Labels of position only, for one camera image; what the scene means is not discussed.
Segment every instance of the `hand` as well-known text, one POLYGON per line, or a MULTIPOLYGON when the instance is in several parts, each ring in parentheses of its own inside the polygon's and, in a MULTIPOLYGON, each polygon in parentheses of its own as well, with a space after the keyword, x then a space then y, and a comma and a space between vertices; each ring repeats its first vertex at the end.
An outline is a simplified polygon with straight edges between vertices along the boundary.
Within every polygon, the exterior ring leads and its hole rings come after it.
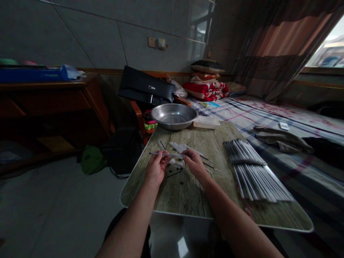
POLYGON ((184 155, 183 160, 189 166, 191 173, 193 173, 198 181, 209 176, 201 156, 197 152, 187 149, 182 152, 182 155, 184 155))
POLYGON ((159 155, 152 155, 148 161, 146 168, 145 181, 149 184, 160 186, 165 176, 165 169, 170 160, 170 156, 162 156, 162 153, 168 153, 165 151, 157 151, 159 155))

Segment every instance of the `gray tiled wall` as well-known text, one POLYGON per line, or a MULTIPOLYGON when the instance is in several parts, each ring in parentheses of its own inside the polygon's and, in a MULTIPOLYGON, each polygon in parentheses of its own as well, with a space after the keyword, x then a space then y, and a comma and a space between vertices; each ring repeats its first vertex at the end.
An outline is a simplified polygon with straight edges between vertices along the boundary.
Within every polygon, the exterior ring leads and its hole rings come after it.
POLYGON ((189 72, 207 58, 234 73, 252 33, 253 0, 11 0, 0 8, 0 58, 47 65, 189 72), (165 51, 147 37, 164 38, 165 51))

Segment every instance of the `black cloth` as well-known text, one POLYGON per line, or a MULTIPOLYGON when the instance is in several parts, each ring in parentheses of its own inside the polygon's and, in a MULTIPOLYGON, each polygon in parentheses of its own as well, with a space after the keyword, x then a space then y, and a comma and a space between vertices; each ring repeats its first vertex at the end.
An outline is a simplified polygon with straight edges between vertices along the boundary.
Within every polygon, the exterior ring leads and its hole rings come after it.
POLYGON ((344 170, 344 146, 325 138, 304 137, 303 140, 313 147, 314 156, 336 168, 344 170))
POLYGON ((324 101, 307 109, 320 115, 344 120, 344 101, 324 101))
MULTIPOLYGON (((126 212, 126 210, 127 210, 127 208, 123 208, 114 217, 114 219, 111 221, 111 223, 110 223, 110 225, 109 225, 109 227, 108 227, 108 229, 106 231, 106 234, 105 234, 105 237, 104 237, 104 242, 109 237, 110 233, 113 231, 113 229, 115 228, 117 223, 121 220, 121 218, 124 215, 124 213, 126 212)), ((285 250, 283 249, 282 245, 279 243, 277 238, 274 236, 273 229, 261 228, 261 230, 270 239, 270 241, 274 244, 274 246, 280 251, 280 253, 284 257, 288 258, 288 255, 285 252, 285 250)), ((142 250, 141 258, 150 258, 150 256, 151 256, 151 251, 149 249, 149 242, 148 242, 149 238, 151 236, 150 232, 151 232, 151 228, 150 228, 150 226, 148 226, 146 238, 145 238, 144 244, 143 244, 143 250, 142 250)), ((215 243, 215 258, 222 258, 222 257, 227 257, 227 258, 228 257, 235 257, 234 253, 233 253, 232 249, 230 248, 230 246, 229 246, 227 241, 218 241, 218 242, 215 243)))

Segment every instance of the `black monitor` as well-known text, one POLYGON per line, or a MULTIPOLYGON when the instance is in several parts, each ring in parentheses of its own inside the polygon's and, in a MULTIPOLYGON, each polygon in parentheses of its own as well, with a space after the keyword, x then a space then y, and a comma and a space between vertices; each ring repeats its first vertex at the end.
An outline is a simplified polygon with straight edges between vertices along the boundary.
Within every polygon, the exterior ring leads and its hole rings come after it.
POLYGON ((172 103, 175 89, 171 83, 125 66, 118 95, 158 106, 172 103))

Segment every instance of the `pink curtain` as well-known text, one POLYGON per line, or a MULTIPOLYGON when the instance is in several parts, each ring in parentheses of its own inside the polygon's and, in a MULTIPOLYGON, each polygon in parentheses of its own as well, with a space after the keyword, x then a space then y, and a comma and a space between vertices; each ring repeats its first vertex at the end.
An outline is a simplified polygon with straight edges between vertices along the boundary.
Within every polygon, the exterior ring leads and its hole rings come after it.
POLYGON ((264 1, 236 81, 248 94, 276 102, 339 19, 343 1, 264 1))

